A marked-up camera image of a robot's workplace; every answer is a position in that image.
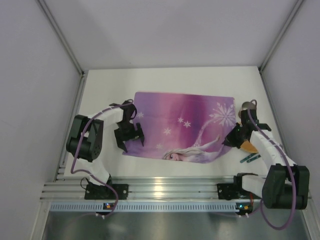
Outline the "purple printed placemat cloth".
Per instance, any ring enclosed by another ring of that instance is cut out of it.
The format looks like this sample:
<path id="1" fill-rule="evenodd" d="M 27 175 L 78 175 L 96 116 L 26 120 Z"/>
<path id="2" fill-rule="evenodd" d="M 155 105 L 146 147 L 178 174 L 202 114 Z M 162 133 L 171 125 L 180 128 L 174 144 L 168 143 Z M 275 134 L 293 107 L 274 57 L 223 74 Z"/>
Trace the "purple printed placemat cloth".
<path id="1" fill-rule="evenodd" d="M 127 141 L 124 155 L 208 164 L 231 149 L 223 142 L 236 125 L 233 97 L 140 91 L 134 105 L 144 142 Z"/>

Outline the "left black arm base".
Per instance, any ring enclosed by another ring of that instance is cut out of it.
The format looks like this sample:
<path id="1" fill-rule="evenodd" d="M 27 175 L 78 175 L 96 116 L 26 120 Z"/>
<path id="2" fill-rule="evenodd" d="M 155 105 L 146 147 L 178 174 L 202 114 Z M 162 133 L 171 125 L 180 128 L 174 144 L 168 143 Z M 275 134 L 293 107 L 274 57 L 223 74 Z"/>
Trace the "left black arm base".
<path id="1" fill-rule="evenodd" d="M 119 200 L 126 200 L 129 194 L 128 184 L 113 184 L 113 189 Z M 115 200 L 115 193 L 104 185 L 95 185 L 91 182 L 85 188 L 85 200 Z"/>

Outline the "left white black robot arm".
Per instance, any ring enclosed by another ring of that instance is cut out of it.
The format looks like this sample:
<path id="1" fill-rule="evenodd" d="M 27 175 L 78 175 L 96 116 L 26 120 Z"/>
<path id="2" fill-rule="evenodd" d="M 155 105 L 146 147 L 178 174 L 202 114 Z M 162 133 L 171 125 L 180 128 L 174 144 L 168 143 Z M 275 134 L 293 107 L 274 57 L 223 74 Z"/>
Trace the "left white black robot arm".
<path id="1" fill-rule="evenodd" d="M 94 186 L 112 186 L 111 174 L 106 170 L 100 154 L 103 148 L 104 130 L 117 125 L 114 130 L 116 145 L 128 152 L 125 142 L 140 140 L 145 136 L 140 123 L 133 123 L 138 114 L 132 99 L 122 104 L 112 103 L 108 108 L 92 115 L 78 114 L 74 117 L 66 142 L 66 151 L 73 156 L 71 174 L 85 173 Z"/>

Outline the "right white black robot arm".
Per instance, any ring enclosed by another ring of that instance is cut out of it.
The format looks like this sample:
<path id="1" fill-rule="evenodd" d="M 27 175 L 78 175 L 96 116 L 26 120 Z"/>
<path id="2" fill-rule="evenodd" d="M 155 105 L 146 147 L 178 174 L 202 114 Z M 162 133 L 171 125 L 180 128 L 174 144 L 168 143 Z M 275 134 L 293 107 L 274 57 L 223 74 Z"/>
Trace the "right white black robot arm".
<path id="1" fill-rule="evenodd" d="M 257 110 L 240 111 L 241 123 L 224 138 L 223 145 L 240 148 L 248 141 L 261 156 L 268 169 L 266 177 L 255 173 L 238 173 L 233 184 L 240 192 L 250 192 L 261 198 L 268 209 L 304 210 L 308 204 L 310 171 L 297 165 L 274 139 L 272 130 L 257 118 Z"/>

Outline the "metal cup with brown sleeve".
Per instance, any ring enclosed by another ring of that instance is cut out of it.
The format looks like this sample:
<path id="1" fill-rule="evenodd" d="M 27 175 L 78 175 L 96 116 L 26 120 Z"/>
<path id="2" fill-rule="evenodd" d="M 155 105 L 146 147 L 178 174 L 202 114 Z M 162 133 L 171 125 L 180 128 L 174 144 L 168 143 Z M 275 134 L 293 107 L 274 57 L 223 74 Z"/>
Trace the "metal cup with brown sleeve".
<path id="1" fill-rule="evenodd" d="M 251 101 L 245 101 L 239 110 L 239 114 L 241 115 L 242 111 L 247 111 L 247 110 L 256 110 L 257 109 L 257 101 L 255 99 Z"/>

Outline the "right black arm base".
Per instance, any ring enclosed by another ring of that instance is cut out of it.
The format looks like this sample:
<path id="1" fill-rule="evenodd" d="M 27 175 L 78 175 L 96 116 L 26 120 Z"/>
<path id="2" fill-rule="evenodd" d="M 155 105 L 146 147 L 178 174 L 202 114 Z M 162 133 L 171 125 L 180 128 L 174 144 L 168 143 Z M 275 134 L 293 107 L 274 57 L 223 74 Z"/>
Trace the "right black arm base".
<path id="1" fill-rule="evenodd" d="M 218 183 L 217 185 L 217 193 L 219 200 L 249 200 L 251 198 L 260 199 L 257 195 L 243 190 L 240 186 L 237 186 L 233 183 Z"/>

